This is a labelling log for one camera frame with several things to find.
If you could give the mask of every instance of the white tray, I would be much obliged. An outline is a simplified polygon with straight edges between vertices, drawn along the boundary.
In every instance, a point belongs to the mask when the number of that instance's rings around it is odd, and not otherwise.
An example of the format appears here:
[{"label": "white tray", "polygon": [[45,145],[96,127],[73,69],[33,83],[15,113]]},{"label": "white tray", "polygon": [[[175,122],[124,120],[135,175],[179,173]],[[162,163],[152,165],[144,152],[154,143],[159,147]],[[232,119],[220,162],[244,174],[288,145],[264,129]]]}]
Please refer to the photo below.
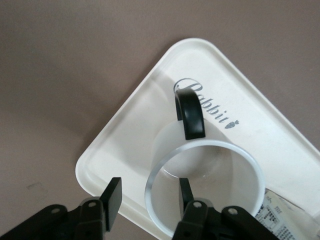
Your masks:
[{"label": "white tray", "polygon": [[214,45],[198,38],[179,41],[165,53],[79,158],[75,174],[85,191],[99,196],[112,177],[122,177],[119,213],[169,239],[149,218],[144,191],[153,139],[176,120],[176,83],[196,84],[204,118],[256,158],[268,189],[313,217],[320,214],[319,151]]}]

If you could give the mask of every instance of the mug handle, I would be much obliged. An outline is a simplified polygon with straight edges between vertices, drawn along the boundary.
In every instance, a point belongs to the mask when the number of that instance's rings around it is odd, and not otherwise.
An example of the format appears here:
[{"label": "mug handle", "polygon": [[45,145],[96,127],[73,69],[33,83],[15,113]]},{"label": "mug handle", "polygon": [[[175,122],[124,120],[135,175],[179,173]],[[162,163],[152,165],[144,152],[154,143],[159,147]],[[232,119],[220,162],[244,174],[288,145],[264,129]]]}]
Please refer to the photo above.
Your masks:
[{"label": "mug handle", "polygon": [[204,138],[205,124],[199,98],[191,88],[178,89],[175,94],[178,121],[183,120],[186,140]]}]

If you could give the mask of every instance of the mug rim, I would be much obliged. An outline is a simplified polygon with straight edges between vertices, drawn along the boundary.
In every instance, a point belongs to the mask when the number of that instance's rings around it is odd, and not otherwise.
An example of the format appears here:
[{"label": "mug rim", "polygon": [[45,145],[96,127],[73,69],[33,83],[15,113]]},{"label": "mug rim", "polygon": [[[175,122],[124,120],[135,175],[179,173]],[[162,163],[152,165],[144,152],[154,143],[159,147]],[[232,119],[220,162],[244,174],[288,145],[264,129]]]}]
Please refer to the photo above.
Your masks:
[{"label": "mug rim", "polygon": [[257,181],[258,181],[258,192],[257,192],[257,201],[255,203],[255,206],[253,210],[250,212],[251,215],[255,215],[258,213],[263,200],[265,196],[265,178],[264,174],[262,172],[262,169],[260,168],[258,162],[252,157],[251,154],[249,154],[246,150],[244,150],[242,147],[226,142],[221,140],[214,140],[214,139],[203,139],[198,138],[194,139],[190,142],[187,142],[174,150],[168,152],[162,159],[158,161],[158,163],[153,167],[151,170],[149,177],[147,179],[145,190],[144,190],[144,201],[146,209],[149,213],[149,216],[151,217],[152,221],[156,224],[156,226],[161,229],[165,234],[167,234],[170,237],[173,237],[174,232],[169,229],[167,226],[163,224],[163,222],[158,218],[157,214],[155,213],[155,210],[152,205],[152,199],[151,199],[151,191],[154,184],[154,181],[156,179],[156,176],[158,175],[161,168],[168,162],[170,159],[172,159],[174,156],[178,155],[179,153],[182,153],[183,151],[186,151],[188,149],[196,148],[196,147],[202,147],[202,146],[213,146],[213,147],[222,147],[229,149],[231,151],[236,152],[237,154],[241,155],[247,162],[250,163],[252,166],[254,172],[256,173]]}]

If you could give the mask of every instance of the plastic tray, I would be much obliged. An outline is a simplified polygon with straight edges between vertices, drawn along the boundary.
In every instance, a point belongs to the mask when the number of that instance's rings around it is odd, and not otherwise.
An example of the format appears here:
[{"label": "plastic tray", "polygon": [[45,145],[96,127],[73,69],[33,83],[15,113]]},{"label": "plastic tray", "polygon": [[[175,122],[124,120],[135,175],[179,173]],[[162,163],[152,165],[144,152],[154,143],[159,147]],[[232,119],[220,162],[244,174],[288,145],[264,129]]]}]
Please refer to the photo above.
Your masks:
[{"label": "plastic tray", "polygon": [[203,116],[260,164],[266,187],[316,217],[320,213],[320,153],[210,42],[174,44],[79,158],[81,187],[99,196],[122,177],[119,213],[158,239],[144,192],[153,139],[176,120],[174,88],[192,87]]}]

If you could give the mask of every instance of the cup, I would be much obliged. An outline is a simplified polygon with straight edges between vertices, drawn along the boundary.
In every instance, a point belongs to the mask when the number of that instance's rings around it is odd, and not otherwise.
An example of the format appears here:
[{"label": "cup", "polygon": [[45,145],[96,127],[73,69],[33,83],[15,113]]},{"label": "cup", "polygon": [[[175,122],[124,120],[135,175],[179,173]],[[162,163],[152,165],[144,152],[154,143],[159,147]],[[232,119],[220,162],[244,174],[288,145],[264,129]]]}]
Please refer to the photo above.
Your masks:
[{"label": "cup", "polygon": [[181,221],[179,178],[189,179],[195,200],[219,212],[239,206],[255,216],[265,194],[263,172],[256,160],[203,119],[191,88],[177,90],[175,104],[178,121],[165,126],[152,147],[144,193],[152,221],[168,236],[174,235]]}]

